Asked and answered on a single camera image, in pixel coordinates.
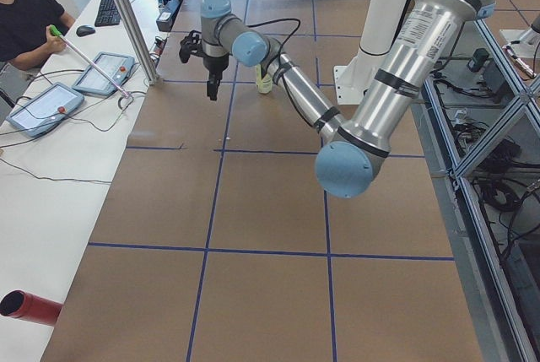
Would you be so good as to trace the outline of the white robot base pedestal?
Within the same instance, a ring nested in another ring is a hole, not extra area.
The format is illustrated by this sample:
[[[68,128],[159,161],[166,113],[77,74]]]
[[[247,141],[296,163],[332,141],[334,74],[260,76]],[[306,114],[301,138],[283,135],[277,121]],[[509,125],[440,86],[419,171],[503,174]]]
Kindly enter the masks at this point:
[[[346,66],[334,68],[337,102],[357,105],[370,87],[399,33],[411,0],[370,0],[359,49]]]

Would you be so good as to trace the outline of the person's hand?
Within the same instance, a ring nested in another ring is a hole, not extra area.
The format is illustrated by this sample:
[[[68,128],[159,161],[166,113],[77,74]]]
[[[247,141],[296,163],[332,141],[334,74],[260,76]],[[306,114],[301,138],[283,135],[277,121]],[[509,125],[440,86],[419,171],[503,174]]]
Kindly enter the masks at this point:
[[[62,52],[66,48],[66,43],[62,38],[46,33],[45,49],[48,54]]]

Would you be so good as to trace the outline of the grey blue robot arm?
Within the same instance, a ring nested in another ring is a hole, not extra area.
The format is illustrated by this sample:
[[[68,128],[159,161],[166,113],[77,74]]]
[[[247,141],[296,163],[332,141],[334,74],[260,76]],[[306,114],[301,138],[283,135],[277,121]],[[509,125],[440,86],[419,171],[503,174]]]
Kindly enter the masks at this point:
[[[455,33],[494,11],[495,0],[371,0],[357,55],[335,69],[339,104],[356,105],[350,119],[284,52],[284,45],[232,13],[230,0],[202,0],[198,55],[209,72],[207,94],[217,97],[230,58],[257,67],[282,87],[323,138],[316,178],[333,196],[355,197],[377,177],[390,138]]]

